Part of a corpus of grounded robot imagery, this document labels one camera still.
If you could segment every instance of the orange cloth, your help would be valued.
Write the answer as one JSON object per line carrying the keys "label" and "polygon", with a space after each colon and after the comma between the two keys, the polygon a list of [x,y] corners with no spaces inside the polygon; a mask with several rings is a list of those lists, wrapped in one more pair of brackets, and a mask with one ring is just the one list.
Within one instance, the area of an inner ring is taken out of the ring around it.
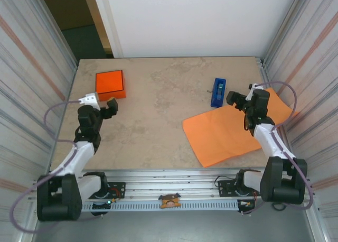
{"label": "orange cloth", "polygon": [[[272,88],[268,103],[268,116],[278,124],[292,111],[281,101]],[[203,167],[208,167],[260,149],[258,141],[243,127],[244,112],[225,105],[213,111],[183,121],[183,130]]]}

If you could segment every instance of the beige tabletop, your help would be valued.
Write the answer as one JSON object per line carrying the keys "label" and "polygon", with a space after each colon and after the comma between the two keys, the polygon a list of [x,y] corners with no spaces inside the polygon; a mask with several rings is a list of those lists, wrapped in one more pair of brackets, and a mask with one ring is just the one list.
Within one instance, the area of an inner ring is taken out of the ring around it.
{"label": "beige tabletop", "polygon": [[[86,169],[187,169],[201,164],[183,132],[182,121],[210,111],[215,78],[227,80],[229,90],[248,93],[261,82],[254,57],[149,58],[81,60],[70,100],[95,91],[95,74],[123,70],[126,98],[119,111],[104,120],[101,144]],[[67,107],[60,138],[73,139],[79,105]],[[52,167],[70,151],[57,144]],[[223,161],[218,167],[265,166],[262,150]]]}

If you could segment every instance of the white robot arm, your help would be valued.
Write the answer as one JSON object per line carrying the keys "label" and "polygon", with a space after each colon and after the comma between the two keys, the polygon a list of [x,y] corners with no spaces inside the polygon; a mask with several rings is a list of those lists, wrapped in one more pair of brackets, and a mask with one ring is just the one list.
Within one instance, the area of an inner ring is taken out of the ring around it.
{"label": "white robot arm", "polygon": [[[259,142],[268,162],[264,173],[240,170],[236,176],[237,189],[254,189],[261,193],[263,201],[301,204],[304,200],[305,182],[289,159],[298,165],[305,176],[307,164],[305,160],[296,159],[288,150],[274,127],[275,123],[267,117],[270,93],[257,84],[250,85],[249,89],[247,96],[230,91],[227,103],[235,104],[236,109],[243,110],[244,128]],[[292,178],[282,179],[283,171],[287,171]]]}
{"label": "white robot arm", "polygon": [[87,94],[79,101],[84,105],[78,109],[80,126],[75,131],[76,146],[50,173],[56,175],[37,188],[37,217],[40,221],[76,220],[84,201],[93,194],[104,196],[108,191],[103,172],[90,172],[83,177],[80,173],[100,145],[103,120],[116,115],[117,102],[109,100],[108,108],[100,108],[96,93]]}

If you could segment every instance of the orange block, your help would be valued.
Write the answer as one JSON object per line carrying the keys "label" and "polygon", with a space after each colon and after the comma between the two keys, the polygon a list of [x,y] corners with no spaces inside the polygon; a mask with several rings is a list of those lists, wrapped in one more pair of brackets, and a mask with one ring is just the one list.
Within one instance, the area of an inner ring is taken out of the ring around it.
{"label": "orange block", "polygon": [[126,90],[122,70],[97,73],[96,92],[100,101],[107,101],[109,98],[125,98]]}

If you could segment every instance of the blue box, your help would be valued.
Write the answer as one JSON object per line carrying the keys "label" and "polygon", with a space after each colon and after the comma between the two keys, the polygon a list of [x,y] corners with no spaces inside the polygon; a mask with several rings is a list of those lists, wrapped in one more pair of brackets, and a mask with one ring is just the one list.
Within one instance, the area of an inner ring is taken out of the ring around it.
{"label": "blue box", "polygon": [[212,87],[212,97],[211,97],[211,106],[212,107],[221,107],[223,106],[224,93],[226,92],[226,83],[225,79],[216,78],[215,83]]}

